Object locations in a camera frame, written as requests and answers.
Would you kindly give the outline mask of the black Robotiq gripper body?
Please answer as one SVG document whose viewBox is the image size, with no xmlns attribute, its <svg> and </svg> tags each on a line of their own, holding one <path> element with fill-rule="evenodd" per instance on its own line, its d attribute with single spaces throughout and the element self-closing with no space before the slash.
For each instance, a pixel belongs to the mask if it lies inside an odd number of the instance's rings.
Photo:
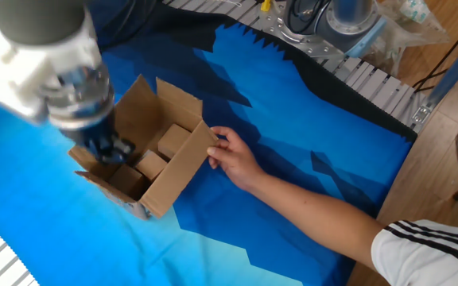
<svg viewBox="0 0 458 286">
<path fill-rule="evenodd" d="M 86 149 L 90 148 L 91 143 L 97 149 L 108 149 L 118 137 L 118 133 L 115 131 L 114 113 L 110 113 L 102 121 L 93 126 L 77 130 L 61 129 L 60 132 L 77 145 Z"/>
</svg>

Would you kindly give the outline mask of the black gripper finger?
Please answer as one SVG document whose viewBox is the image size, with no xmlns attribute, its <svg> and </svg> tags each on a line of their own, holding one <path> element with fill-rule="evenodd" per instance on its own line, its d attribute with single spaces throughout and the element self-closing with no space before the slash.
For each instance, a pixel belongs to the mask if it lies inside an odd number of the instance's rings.
<svg viewBox="0 0 458 286">
<path fill-rule="evenodd" d="M 109 164 L 111 161 L 111 145 L 103 142 L 89 142 L 87 150 L 98 162 Z"/>
<path fill-rule="evenodd" d="M 111 163 L 124 164 L 134 153 L 135 144 L 127 139 L 113 137 L 111 149 Z"/>
</svg>

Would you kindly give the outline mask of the person's bare hand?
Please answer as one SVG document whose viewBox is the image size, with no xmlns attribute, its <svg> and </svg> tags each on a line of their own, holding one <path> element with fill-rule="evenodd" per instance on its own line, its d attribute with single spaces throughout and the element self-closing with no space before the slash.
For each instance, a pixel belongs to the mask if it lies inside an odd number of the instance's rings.
<svg viewBox="0 0 458 286">
<path fill-rule="evenodd" d="M 248 145 L 229 127 L 214 126 L 211 130 L 223 137 L 207 149 L 211 168 L 221 167 L 237 187 L 250 193 L 256 192 L 262 187 L 267 174 L 258 165 Z"/>
</svg>

